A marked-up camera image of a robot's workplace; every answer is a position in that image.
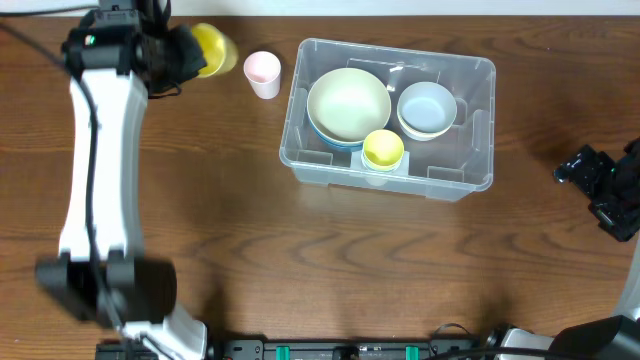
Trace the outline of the light blue plastic cup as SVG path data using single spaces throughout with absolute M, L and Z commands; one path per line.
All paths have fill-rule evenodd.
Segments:
M 362 163 L 364 167 L 366 167 L 369 170 L 378 171 L 378 172 L 393 172 L 399 168 L 399 166 L 401 165 L 401 162 L 402 160 L 398 160 L 391 165 L 377 165 L 366 157 L 362 158 Z

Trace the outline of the beige large bowl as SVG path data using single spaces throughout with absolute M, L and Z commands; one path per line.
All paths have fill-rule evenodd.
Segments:
M 340 68 L 313 84 L 306 108 L 311 125 L 324 139 L 357 147 L 387 125 L 392 102 L 386 86 L 370 72 Z

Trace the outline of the grey small bowl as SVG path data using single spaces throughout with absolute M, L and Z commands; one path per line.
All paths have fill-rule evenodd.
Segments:
M 434 82 L 417 82 L 407 87 L 397 104 L 398 119 L 421 136 L 439 136 L 457 117 L 453 94 Z

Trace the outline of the pink plastic cup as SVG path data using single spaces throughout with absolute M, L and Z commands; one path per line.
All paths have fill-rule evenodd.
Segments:
M 249 55 L 243 64 L 244 75 L 254 93 L 261 99 L 273 99 L 280 91 L 281 62 L 268 51 L 257 51 Z

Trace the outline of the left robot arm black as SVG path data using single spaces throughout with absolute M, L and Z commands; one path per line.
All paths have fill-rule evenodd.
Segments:
M 148 257 L 139 218 L 139 141 L 152 99 L 177 96 L 205 66 L 167 1 L 102 1 L 63 43 L 75 116 L 72 188 L 58 255 L 39 285 L 80 321 L 161 359 L 202 359 L 207 328 L 177 301 L 173 264 Z

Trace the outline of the yellow small bowl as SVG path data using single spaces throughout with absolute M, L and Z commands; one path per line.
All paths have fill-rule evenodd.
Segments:
M 445 134 L 449 129 L 450 126 L 446 127 L 444 130 L 442 131 L 438 131 L 438 132 L 434 132 L 434 133 L 428 133 L 428 132 L 421 132 L 418 131 L 414 128 L 412 128 L 402 117 L 398 118 L 401 130 L 403 131 L 403 133 L 408 136 L 409 138 L 416 140 L 416 141 L 430 141 L 432 139 L 435 139 L 443 134 Z

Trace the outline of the yellow plastic cup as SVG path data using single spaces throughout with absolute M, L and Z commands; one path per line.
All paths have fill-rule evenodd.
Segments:
M 370 161 L 377 165 L 391 165 L 401 160 L 404 143 L 395 132 L 380 129 L 371 132 L 364 140 L 362 150 Z
M 199 78 L 222 75 L 230 72 L 238 60 L 235 43 L 216 27 L 199 23 L 191 33 L 201 47 L 206 66 L 198 71 Z

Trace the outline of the pale green plastic cup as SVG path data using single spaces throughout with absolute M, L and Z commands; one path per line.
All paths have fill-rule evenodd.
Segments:
M 388 182 L 388 173 L 380 171 L 369 171 L 365 180 L 368 184 L 374 187 L 381 187 Z

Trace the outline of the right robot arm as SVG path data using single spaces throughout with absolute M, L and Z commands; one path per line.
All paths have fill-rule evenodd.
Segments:
M 572 183 L 589 199 L 598 227 L 618 242 L 639 234 L 639 141 L 628 143 L 615 161 L 585 145 L 553 173 L 559 183 Z M 485 341 L 487 359 L 637 359 L 639 357 L 639 251 L 614 315 L 566 328 L 554 337 L 534 335 L 512 325 L 493 330 Z

